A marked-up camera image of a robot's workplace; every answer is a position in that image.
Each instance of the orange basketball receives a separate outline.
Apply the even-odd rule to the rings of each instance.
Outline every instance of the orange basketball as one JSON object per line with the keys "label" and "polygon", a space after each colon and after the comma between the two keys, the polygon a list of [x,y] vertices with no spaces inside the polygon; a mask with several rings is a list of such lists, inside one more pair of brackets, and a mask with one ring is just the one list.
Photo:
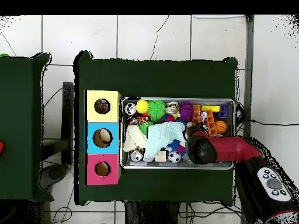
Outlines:
{"label": "orange basketball", "polygon": [[216,125],[216,129],[217,129],[217,133],[219,133],[219,134],[223,133],[223,132],[225,132],[227,130],[227,125],[223,121],[217,121],[215,123],[215,125]]}

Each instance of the white cloth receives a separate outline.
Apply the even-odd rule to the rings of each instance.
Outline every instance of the white cloth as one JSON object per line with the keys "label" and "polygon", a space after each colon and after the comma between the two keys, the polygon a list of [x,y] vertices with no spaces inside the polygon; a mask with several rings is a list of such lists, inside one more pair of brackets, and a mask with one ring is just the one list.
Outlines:
{"label": "white cloth", "polygon": [[126,140],[124,141],[124,151],[129,152],[133,149],[140,147],[145,148],[146,137],[140,131],[137,125],[128,125],[126,131]]}

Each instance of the light blue cloth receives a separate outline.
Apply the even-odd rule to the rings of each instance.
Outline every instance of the light blue cloth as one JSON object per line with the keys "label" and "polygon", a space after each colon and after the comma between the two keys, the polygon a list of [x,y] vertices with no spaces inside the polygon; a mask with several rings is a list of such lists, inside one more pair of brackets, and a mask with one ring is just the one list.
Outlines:
{"label": "light blue cloth", "polygon": [[183,137],[184,130],[185,126],[181,122],[165,122],[149,126],[144,157],[150,158],[157,155],[162,148],[172,143],[175,139],[185,142]]}

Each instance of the green spiky ball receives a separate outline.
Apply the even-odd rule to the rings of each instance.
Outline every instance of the green spiky ball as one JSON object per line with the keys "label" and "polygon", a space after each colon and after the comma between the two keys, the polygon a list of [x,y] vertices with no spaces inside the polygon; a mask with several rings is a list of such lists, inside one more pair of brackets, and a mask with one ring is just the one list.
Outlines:
{"label": "green spiky ball", "polygon": [[157,122],[165,114],[165,104],[162,100],[151,100],[148,103],[148,115],[153,122]]}
{"label": "green spiky ball", "polygon": [[144,135],[147,135],[147,128],[151,125],[154,125],[154,123],[152,121],[148,121],[143,124],[140,124],[139,129]]}

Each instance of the blue box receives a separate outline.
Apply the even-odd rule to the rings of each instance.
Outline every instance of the blue box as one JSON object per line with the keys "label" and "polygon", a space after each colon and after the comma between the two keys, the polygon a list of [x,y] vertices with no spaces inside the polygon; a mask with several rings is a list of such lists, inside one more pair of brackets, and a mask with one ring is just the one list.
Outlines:
{"label": "blue box", "polygon": [[226,118],[227,117],[227,105],[220,104],[219,106],[220,106],[219,117]]}
{"label": "blue box", "polygon": [[[107,129],[112,135],[112,141],[109,146],[99,148],[93,143],[93,135],[99,129]],[[115,155],[119,152],[119,123],[113,122],[88,122],[87,123],[87,153],[89,155]]]}

